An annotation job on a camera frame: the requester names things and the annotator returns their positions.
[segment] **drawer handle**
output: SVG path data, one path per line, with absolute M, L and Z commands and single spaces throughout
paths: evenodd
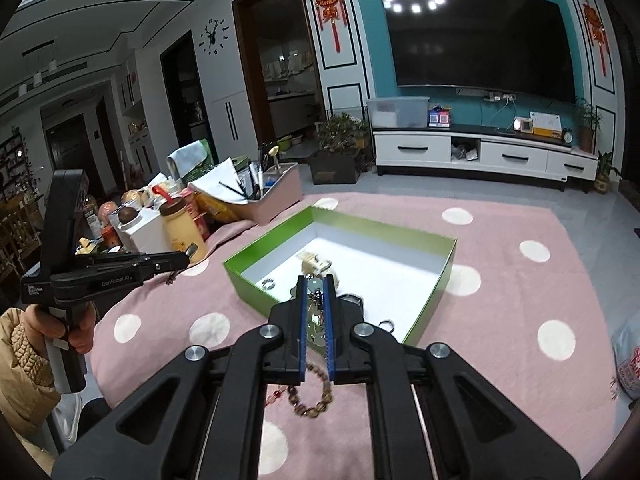
M 426 152 L 428 149 L 428 146 L 398 146 L 398 150 L 409 150 L 410 152 Z
M 584 171 L 584 168 L 581 166 L 573 166 L 572 164 L 565 164 L 565 168 L 569 168 L 570 170 Z
M 528 162 L 529 161 L 529 157 L 528 156 L 505 155 L 504 153 L 502 154 L 502 158 L 508 158 L 508 159 L 511 159 L 511 160 L 517 160 L 519 162 Z

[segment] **tan puffer jacket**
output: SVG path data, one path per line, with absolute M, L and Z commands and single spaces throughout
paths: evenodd
M 60 401 L 49 361 L 34 352 L 20 323 L 21 310 L 0 316 L 0 410 L 29 454 L 51 474 L 53 457 L 28 442 Z

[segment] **tv stand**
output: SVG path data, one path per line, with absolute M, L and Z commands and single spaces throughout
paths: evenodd
M 472 171 L 474 176 L 517 175 L 553 180 L 564 187 L 568 177 L 593 182 L 597 157 L 558 139 L 487 126 L 452 124 L 450 128 L 373 128 L 378 173 L 404 168 Z M 455 160 L 456 140 L 478 150 L 476 160 Z

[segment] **teal wall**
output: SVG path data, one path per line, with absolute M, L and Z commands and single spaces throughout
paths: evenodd
M 580 65 L 580 52 L 578 39 L 569 12 L 567 0 L 549 0 L 560 6 L 564 25 L 569 39 L 574 64 L 575 91 L 578 96 L 583 94 L 582 67 Z M 394 62 L 391 54 L 389 34 L 386 28 L 385 9 L 382 0 L 359 0 L 364 21 L 364 30 L 369 44 L 369 55 L 373 70 L 373 79 L 376 85 L 378 97 L 392 96 L 429 96 L 432 104 L 451 105 L 452 120 L 458 124 L 484 124 L 489 125 L 492 116 L 504 103 L 485 103 L 480 98 L 457 96 L 455 89 L 447 88 L 398 88 Z M 516 110 L 519 116 L 529 116 L 530 111 L 559 114 L 562 118 L 562 126 L 573 127 L 571 106 L 561 102 L 554 102 L 548 98 L 536 98 L 518 95 Z M 513 105 L 498 113 L 492 125 L 507 127 L 513 121 Z

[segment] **metal ring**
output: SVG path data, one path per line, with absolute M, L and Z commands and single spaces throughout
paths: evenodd
M 386 328 L 384 328 L 384 327 L 382 326 L 382 325 L 383 325 L 383 324 L 385 324 L 385 323 L 386 323 L 386 324 L 391 325 L 391 330 L 387 330 L 387 332 L 389 332 L 390 334 L 392 334 L 392 333 L 394 332 L 394 330 L 396 329 L 396 324 L 395 324 L 393 321 L 391 321 L 390 319 L 383 319 L 382 321 L 380 321 L 380 322 L 378 323 L 378 326 L 379 326 L 380 328 L 382 328 L 383 330 L 386 330 Z
M 274 286 L 276 286 L 276 282 L 273 278 L 267 278 L 266 280 L 262 280 L 262 288 L 264 290 L 271 290 Z

